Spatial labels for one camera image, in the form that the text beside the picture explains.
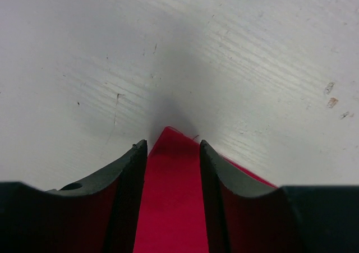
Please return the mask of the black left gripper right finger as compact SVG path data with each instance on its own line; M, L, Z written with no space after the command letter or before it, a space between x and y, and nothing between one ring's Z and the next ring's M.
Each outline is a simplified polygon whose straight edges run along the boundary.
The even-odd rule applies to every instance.
M262 183L200 143L210 252L357 252L357 186Z

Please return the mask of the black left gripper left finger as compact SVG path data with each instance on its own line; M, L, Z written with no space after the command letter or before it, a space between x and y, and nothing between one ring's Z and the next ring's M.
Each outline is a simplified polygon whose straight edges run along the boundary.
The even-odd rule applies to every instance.
M1 183L1 251L132 252L147 157L141 140L59 190Z

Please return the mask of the red t shirt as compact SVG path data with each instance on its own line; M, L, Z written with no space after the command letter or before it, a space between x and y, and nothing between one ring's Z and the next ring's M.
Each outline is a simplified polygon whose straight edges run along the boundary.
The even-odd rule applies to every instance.
M148 155L134 252L209 252L199 144L165 127Z

